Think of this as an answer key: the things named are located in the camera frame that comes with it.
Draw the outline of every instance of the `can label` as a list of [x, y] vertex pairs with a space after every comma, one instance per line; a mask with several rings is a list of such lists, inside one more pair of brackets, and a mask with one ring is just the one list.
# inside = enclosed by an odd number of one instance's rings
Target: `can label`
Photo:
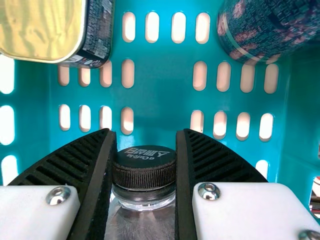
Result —
[[86, 31], [80, 50], [62, 62], [68, 67], [99, 68], [109, 58], [113, 0], [88, 0]]

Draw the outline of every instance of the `plastic bottle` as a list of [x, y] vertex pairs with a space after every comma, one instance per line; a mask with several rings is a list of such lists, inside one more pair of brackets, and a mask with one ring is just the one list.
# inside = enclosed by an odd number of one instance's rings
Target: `plastic bottle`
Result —
[[112, 167], [105, 240], [174, 240], [176, 154], [162, 146], [120, 151]]

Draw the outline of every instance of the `oval slot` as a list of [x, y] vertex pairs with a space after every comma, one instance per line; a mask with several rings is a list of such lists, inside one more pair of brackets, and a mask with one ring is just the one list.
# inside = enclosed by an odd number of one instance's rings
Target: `oval slot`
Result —
[[145, 17], [145, 39], [148, 43], [155, 43], [159, 38], [159, 15], [152, 11]]
[[15, 88], [15, 60], [0, 54], [0, 92], [10, 94]]
[[87, 87], [90, 84], [90, 69], [89, 68], [79, 68], [79, 84], [82, 87]]
[[214, 115], [213, 120], [213, 136], [221, 140], [226, 136], [227, 132], [227, 115], [224, 111], [218, 111]]
[[132, 88], [135, 83], [135, 63], [131, 59], [122, 62], [121, 83], [126, 88]]
[[274, 116], [270, 113], [262, 115], [260, 120], [259, 138], [263, 142], [267, 142], [271, 139], [272, 129], [274, 124]]
[[0, 144], [9, 145], [15, 140], [15, 111], [11, 106], [0, 107]]
[[186, 15], [176, 12], [172, 16], [171, 39], [176, 44], [181, 44], [186, 38]]
[[218, 66], [216, 76], [216, 88], [220, 92], [225, 92], [230, 87], [231, 66], [228, 62], [221, 62]]
[[67, 86], [69, 84], [69, 67], [58, 66], [58, 83], [61, 86]]
[[250, 115], [247, 112], [239, 114], [236, 122], [236, 138], [244, 141], [249, 136], [250, 130]]
[[18, 176], [18, 164], [15, 156], [6, 156], [1, 161], [1, 174], [3, 186], [7, 186]]
[[70, 107], [66, 104], [61, 104], [59, 107], [59, 125], [62, 131], [70, 129]]
[[122, 38], [131, 43], [136, 37], [136, 16], [132, 12], [126, 12], [122, 17]]
[[112, 110], [108, 106], [100, 108], [100, 129], [112, 129]]
[[196, 17], [195, 21], [195, 40], [199, 44], [205, 44], [210, 35], [210, 16], [202, 12]]
[[193, 88], [202, 91], [207, 85], [207, 64], [204, 61], [197, 61], [193, 67]]
[[199, 133], [204, 132], [204, 113], [200, 110], [194, 110], [191, 114], [190, 129]]
[[244, 93], [250, 93], [254, 88], [256, 68], [253, 65], [244, 64], [241, 70], [240, 89]]
[[125, 135], [134, 131], [134, 111], [130, 107], [125, 107], [121, 111], [121, 131]]
[[255, 165], [255, 169], [257, 169], [265, 179], [268, 179], [269, 163], [266, 160], [259, 160]]
[[79, 108], [79, 127], [84, 133], [91, 128], [91, 110], [87, 105], [82, 105]]
[[104, 88], [108, 88], [112, 84], [112, 63], [108, 60], [101, 68], [100, 68], [100, 84]]
[[273, 94], [277, 90], [279, 67], [276, 64], [269, 64], [265, 69], [264, 91]]

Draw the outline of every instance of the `metal tin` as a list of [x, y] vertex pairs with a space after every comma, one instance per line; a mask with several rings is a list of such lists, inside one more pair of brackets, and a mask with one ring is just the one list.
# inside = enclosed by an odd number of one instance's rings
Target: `metal tin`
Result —
[[225, 0], [217, 19], [224, 50], [252, 65], [293, 53], [319, 31], [318, 0]]
[[113, 0], [2, 0], [0, 52], [18, 59], [98, 68], [109, 58]]

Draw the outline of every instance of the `dark blue can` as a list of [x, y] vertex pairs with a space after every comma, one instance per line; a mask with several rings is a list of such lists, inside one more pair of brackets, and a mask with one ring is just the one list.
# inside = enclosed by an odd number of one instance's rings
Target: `dark blue can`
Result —
[[217, 33], [231, 58], [270, 64], [320, 33], [320, 0], [225, 0]]

